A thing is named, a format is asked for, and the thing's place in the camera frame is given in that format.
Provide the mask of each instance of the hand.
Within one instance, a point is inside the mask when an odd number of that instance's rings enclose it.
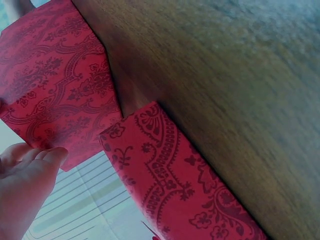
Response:
[[[33,149],[26,143],[0,155],[0,239],[21,240],[54,189],[59,167],[68,151],[63,147]]]

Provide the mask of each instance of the finger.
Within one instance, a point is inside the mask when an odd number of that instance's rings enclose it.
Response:
[[[44,152],[43,154],[47,154],[47,151],[44,151],[43,149],[40,148],[35,148],[30,151],[28,151],[22,158],[22,161],[14,166],[10,171],[8,171],[9,175],[12,175],[18,171],[23,170],[26,168],[40,153]]]
[[[2,167],[13,167],[17,162],[21,161],[26,153],[28,153],[33,148],[26,143],[17,143],[8,147],[0,155],[2,160]]]
[[[41,183],[43,187],[39,191],[47,197],[55,186],[59,167],[66,160],[68,151],[63,147],[57,147],[44,152],[47,153],[39,153],[25,169],[17,174],[28,179],[31,185],[36,186]]]
[[[34,148],[30,151],[28,151],[22,158],[22,162],[31,162],[33,161],[36,156],[41,153],[42,151],[44,151],[44,149],[41,148]]]

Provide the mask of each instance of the red patterned paper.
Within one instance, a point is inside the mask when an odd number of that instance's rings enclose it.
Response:
[[[52,0],[0,37],[1,119],[33,147],[66,147],[70,170],[121,119],[103,45],[70,0]]]
[[[161,239],[267,239],[157,103],[104,131],[100,141]]]

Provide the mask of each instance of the wooden table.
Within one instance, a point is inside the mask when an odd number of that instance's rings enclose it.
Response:
[[[320,3],[73,0],[125,115],[158,100],[265,231],[320,239]]]

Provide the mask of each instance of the paper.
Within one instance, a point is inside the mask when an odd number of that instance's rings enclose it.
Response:
[[[103,152],[59,171],[24,240],[152,240],[153,234]]]
[[[70,0],[52,0],[1,33],[0,118],[35,148],[65,147],[68,171],[99,153],[121,119],[106,51]]]
[[[267,239],[157,103],[116,123],[100,140],[162,240]]]

